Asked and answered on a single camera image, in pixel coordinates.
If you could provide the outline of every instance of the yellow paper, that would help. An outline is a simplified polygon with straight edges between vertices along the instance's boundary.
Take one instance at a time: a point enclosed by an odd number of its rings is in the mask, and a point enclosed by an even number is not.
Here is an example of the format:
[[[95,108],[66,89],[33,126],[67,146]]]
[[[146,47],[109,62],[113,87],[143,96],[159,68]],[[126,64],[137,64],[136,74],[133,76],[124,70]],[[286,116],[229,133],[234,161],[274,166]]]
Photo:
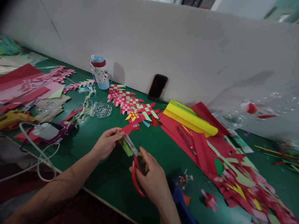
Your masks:
[[[253,195],[252,191],[251,191],[249,188],[248,188],[248,192],[251,193],[251,194]]]
[[[291,165],[298,173],[299,173],[299,170],[297,169],[297,167],[295,167],[294,165]]]
[[[276,151],[273,151],[273,150],[270,150],[270,149],[266,149],[266,148],[263,148],[263,147],[260,147],[260,146],[257,146],[257,145],[254,145],[254,146],[257,147],[257,148],[260,148],[260,149],[269,151],[269,152],[274,152],[274,153],[276,153],[276,154],[281,154],[280,152],[276,152]],[[294,158],[294,159],[297,159],[296,157],[291,156],[291,155],[286,155],[286,156],[291,157],[291,158]]]
[[[242,188],[238,184],[236,184],[236,185],[237,185],[237,188],[238,188],[238,193],[246,200],[246,197],[245,197],[245,194],[244,194]]]
[[[211,143],[209,143],[209,141],[207,140],[206,141],[209,145],[209,147],[216,153],[216,155],[222,159],[236,174],[237,174],[237,177],[236,177],[236,180],[246,186],[246,187],[251,187],[251,186],[256,186],[255,183],[253,183],[250,179],[246,178],[240,171],[238,171],[233,165],[230,164],[229,161],[226,160],[226,158],[224,158],[219,152],[218,150],[213,146],[211,145]]]
[[[232,162],[232,163],[239,163],[239,161],[236,158],[226,158],[226,160],[229,162]],[[249,166],[249,167],[255,169],[256,171],[258,171],[257,168],[255,167],[255,165],[248,159],[248,157],[244,157],[243,162],[241,162],[241,164],[243,166]]]
[[[254,199],[254,200],[253,200],[253,203],[255,204],[256,208],[257,208],[259,211],[262,211],[262,207],[259,205],[259,202],[257,201],[257,199]]]
[[[199,118],[192,109],[174,100],[169,102],[163,113],[197,133],[204,133],[206,138],[218,132],[217,128]]]
[[[186,132],[188,132],[191,136],[193,136],[193,134],[192,133],[190,133],[189,131],[188,131],[188,129],[183,125],[183,128],[186,130]]]
[[[126,120],[130,119],[130,117],[132,116],[132,114],[129,114],[126,118]]]
[[[119,140],[119,143],[121,144],[121,146],[124,149],[127,156],[132,156],[133,155],[133,152],[132,152],[131,148],[128,146],[128,144],[126,143],[124,138],[121,138]]]
[[[268,214],[268,219],[269,219],[271,224],[280,224],[280,222],[277,220],[275,215]]]
[[[232,188],[235,192],[238,192],[238,189],[235,186],[230,186],[229,184],[226,183],[227,186],[229,186],[230,188]]]

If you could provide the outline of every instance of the water bottle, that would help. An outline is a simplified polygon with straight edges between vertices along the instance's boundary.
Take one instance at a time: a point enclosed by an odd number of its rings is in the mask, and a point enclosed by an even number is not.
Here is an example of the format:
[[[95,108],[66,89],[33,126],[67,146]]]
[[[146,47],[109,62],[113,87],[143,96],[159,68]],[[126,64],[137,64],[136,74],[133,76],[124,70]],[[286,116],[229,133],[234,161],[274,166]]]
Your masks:
[[[93,74],[93,79],[101,90],[109,89],[109,79],[106,69],[106,59],[99,54],[92,54],[90,56],[90,68]]]

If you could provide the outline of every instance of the power cord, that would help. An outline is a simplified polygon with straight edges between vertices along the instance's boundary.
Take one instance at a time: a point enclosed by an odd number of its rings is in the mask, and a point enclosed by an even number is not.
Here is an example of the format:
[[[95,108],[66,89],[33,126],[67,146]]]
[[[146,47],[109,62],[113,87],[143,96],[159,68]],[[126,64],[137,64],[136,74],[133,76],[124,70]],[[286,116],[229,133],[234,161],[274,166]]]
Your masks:
[[[49,123],[49,124],[51,124],[52,126],[54,126],[55,128],[57,128],[58,130],[62,130],[62,129],[63,129],[63,126],[62,126],[62,125],[60,125],[60,124],[55,124],[55,123],[53,123],[53,122],[49,122],[49,121],[41,122],[41,123],[38,123],[37,125],[41,125],[41,124],[45,124],[45,123]],[[34,128],[35,128],[35,126],[33,126],[32,128],[30,128],[30,129],[27,131],[27,134],[29,135],[29,133],[30,133]],[[24,145],[25,145],[26,142],[27,142],[27,139],[23,142],[23,144],[22,144],[21,147],[20,147],[20,150],[21,150],[22,152],[27,152],[27,151],[25,151],[25,150],[23,149],[23,147],[24,147]]]
[[[33,165],[33,166],[31,166],[31,167],[29,167],[29,168],[27,168],[27,169],[21,171],[21,172],[19,172],[19,173],[16,173],[16,174],[14,174],[14,175],[11,175],[11,176],[9,176],[9,177],[6,177],[6,178],[1,179],[1,180],[0,180],[0,183],[3,182],[3,181],[5,181],[5,180],[11,179],[11,178],[13,178],[13,177],[15,177],[15,176],[18,176],[18,175],[20,175],[20,174],[22,174],[22,173],[25,173],[26,171],[28,171],[28,170],[32,169],[33,167],[36,167],[36,166],[37,166],[37,174],[38,174],[39,178],[40,178],[41,180],[43,180],[43,181],[51,182],[52,180],[54,180],[54,179],[56,178],[57,173],[56,173],[56,170],[55,170],[55,168],[54,168],[52,162],[50,161],[50,158],[53,157],[53,156],[58,152],[58,149],[59,149],[59,147],[60,147],[60,143],[53,143],[53,144],[51,144],[51,145],[48,145],[48,146],[47,146],[46,148],[44,148],[43,151],[42,151],[42,150],[41,150],[41,149],[40,149],[40,148],[39,148],[39,147],[38,147],[38,146],[31,140],[31,138],[28,136],[28,134],[26,133],[26,131],[25,131],[24,128],[23,128],[23,124],[33,125],[33,127],[36,127],[37,125],[36,125],[36,124],[32,124],[32,123],[28,123],[28,122],[22,122],[22,123],[20,123],[20,129],[21,129],[21,131],[23,132],[23,134],[26,136],[27,140],[28,140],[28,141],[33,145],[33,147],[40,153],[40,156],[38,157],[38,161],[39,161],[39,162],[38,162],[37,164],[35,164],[35,165]],[[52,146],[52,145],[58,145],[58,146],[57,146],[57,149],[56,149],[56,151],[55,151],[51,156],[47,157],[47,156],[45,155],[44,151],[46,151],[46,149],[47,149],[48,147]],[[44,178],[41,176],[41,174],[40,174],[40,164],[43,163],[44,161],[47,161],[47,162],[49,163],[50,167],[52,168],[52,170],[53,170],[53,172],[54,172],[54,177],[53,177],[51,180],[44,179]]]

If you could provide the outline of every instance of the scissor blade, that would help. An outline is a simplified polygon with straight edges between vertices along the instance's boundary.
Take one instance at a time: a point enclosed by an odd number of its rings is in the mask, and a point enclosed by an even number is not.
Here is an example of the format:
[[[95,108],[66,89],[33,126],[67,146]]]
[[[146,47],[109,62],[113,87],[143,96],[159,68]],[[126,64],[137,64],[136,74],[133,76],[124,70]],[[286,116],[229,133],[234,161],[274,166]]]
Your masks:
[[[132,153],[134,156],[138,156],[139,152],[136,149],[136,147],[133,145],[133,142],[131,141],[130,137],[127,135],[126,137],[124,137],[125,142],[128,144],[128,146],[130,147]]]
[[[27,107],[24,107],[23,111],[29,110],[36,102],[38,101],[38,98],[32,101],[31,104],[29,104]]]

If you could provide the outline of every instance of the scissors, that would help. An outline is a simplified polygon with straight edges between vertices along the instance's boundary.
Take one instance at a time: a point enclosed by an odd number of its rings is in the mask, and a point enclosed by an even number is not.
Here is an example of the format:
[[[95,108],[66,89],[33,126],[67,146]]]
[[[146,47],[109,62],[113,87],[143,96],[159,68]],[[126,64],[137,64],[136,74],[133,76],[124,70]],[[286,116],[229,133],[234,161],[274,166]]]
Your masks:
[[[36,103],[38,100],[39,100],[39,99],[36,98],[35,100],[33,100],[33,101],[31,102],[31,104],[29,104],[28,106],[24,107],[23,110],[22,110],[23,113],[30,116],[31,113],[29,112],[29,110],[31,110],[31,108],[34,107],[35,103]]]
[[[133,180],[133,185],[136,188],[138,194],[143,197],[143,198],[147,198],[147,195],[145,193],[142,192],[142,190],[140,189],[139,185],[137,184],[137,177],[136,177],[136,167],[137,169],[141,172],[141,174],[144,176],[143,171],[140,169],[139,163],[138,163],[138,156],[141,156],[143,158],[143,155],[141,152],[139,152],[136,147],[133,145],[130,137],[128,135],[126,135],[126,137],[124,137],[125,142],[128,144],[128,146],[130,147],[131,151],[133,152],[134,155],[134,160],[132,163],[132,180]]]

